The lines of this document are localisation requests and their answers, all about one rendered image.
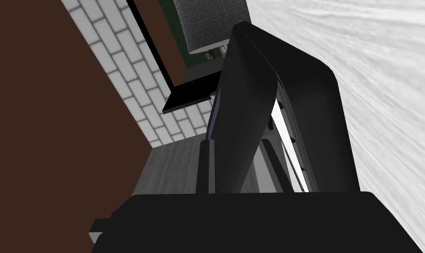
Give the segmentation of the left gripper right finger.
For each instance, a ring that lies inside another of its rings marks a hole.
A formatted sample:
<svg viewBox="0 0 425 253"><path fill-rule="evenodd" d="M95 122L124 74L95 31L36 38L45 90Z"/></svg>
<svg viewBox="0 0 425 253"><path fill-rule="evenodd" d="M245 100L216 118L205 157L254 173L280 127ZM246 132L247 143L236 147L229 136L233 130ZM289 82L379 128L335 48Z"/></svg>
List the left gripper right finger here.
<svg viewBox="0 0 425 253"><path fill-rule="evenodd" d="M293 193L289 176L286 174L276 152L268 139L261 139L260 149L267 165L276 193Z"/></svg>

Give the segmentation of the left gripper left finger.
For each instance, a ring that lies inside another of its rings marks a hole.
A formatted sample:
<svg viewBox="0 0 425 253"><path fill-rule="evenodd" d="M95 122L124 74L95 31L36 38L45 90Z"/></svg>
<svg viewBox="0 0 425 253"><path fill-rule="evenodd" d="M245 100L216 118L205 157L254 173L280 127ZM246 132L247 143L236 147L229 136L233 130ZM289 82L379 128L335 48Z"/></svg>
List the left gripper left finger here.
<svg viewBox="0 0 425 253"><path fill-rule="evenodd" d="M196 193L215 193L215 155L214 140L203 140L200 143L197 169Z"/></svg>

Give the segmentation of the black curved bar handle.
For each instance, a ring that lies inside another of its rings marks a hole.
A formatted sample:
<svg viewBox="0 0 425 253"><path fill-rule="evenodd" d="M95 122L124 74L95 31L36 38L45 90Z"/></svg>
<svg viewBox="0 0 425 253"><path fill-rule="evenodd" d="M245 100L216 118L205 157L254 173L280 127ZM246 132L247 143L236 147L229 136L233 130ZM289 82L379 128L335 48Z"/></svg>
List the black curved bar handle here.
<svg viewBox="0 0 425 253"><path fill-rule="evenodd" d="M241 191L280 97L313 192L359 192L337 78L321 60L250 24L233 26L207 139L215 192Z"/></svg>

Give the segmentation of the grey upholstered furniture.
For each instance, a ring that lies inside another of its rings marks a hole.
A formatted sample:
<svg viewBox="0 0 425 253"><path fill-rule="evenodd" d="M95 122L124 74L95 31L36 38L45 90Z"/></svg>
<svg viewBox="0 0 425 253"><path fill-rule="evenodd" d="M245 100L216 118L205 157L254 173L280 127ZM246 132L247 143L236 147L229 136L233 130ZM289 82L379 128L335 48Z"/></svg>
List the grey upholstered furniture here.
<svg viewBox="0 0 425 253"><path fill-rule="evenodd" d="M229 43L232 27L251 18L246 0L173 0L189 54Z"/></svg>

